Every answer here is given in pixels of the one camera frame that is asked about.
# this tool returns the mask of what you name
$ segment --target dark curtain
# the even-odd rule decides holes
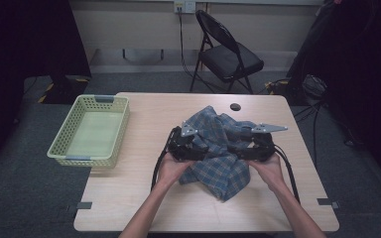
[[[91,78],[69,2],[0,1],[0,148],[18,112],[24,79],[50,74]]]
[[[381,0],[344,0],[308,63],[381,167]]]

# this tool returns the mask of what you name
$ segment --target wooden tabletop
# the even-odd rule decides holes
[[[272,133],[292,165],[301,204],[323,231],[339,227],[287,101],[282,96],[120,93],[129,97],[130,118],[120,148],[117,166],[92,169],[81,202],[90,209],[77,212],[74,227],[79,231],[121,231],[150,192],[154,166],[171,130],[210,105],[217,114],[237,121],[287,126]],[[238,103],[240,111],[230,104]],[[286,167],[283,174],[291,188]],[[251,181],[231,199],[215,198],[200,182],[174,184],[151,227],[153,232],[279,232],[291,231],[277,200],[257,172],[250,168]]]

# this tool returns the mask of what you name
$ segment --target person's right hand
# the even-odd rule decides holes
[[[276,191],[281,185],[285,185],[280,157],[276,153],[266,162],[246,161],[246,163],[258,172],[272,191]]]
[[[157,182],[164,182],[171,186],[184,173],[187,167],[191,166],[194,161],[178,162],[167,152],[160,164],[159,177]]]

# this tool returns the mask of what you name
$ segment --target wall outlet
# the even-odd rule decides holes
[[[174,13],[179,13],[181,9],[182,13],[193,14],[196,11],[196,2],[186,2],[186,1],[175,1],[174,2]]]
[[[185,2],[185,13],[193,14],[196,11],[196,2]]]
[[[185,1],[175,1],[173,4],[173,12],[179,13],[179,9],[182,9],[182,13],[185,12]]]

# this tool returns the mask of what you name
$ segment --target black device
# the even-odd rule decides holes
[[[283,150],[274,144],[271,135],[271,132],[284,131],[287,129],[287,127],[274,126],[263,123],[257,125],[255,128],[243,127],[241,129],[240,138],[243,141],[253,142],[253,147],[244,149],[228,147],[227,150],[230,153],[235,154],[239,160],[254,160],[259,162],[266,162],[274,153],[278,153],[284,160],[289,171],[294,196],[296,200],[300,202],[296,182],[289,160],[287,159],[287,156]],[[202,149],[193,146],[192,140],[195,134],[197,134],[197,129],[194,129],[186,122],[182,123],[182,128],[178,126],[172,129],[166,142],[166,146],[163,149],[160,157],[157,159],[157,163],[154,168],[151,189],[153,189],[154,185],[156,184],[160,163],[167,152],[170,152],[178,162],[203,161],[208,148]]]

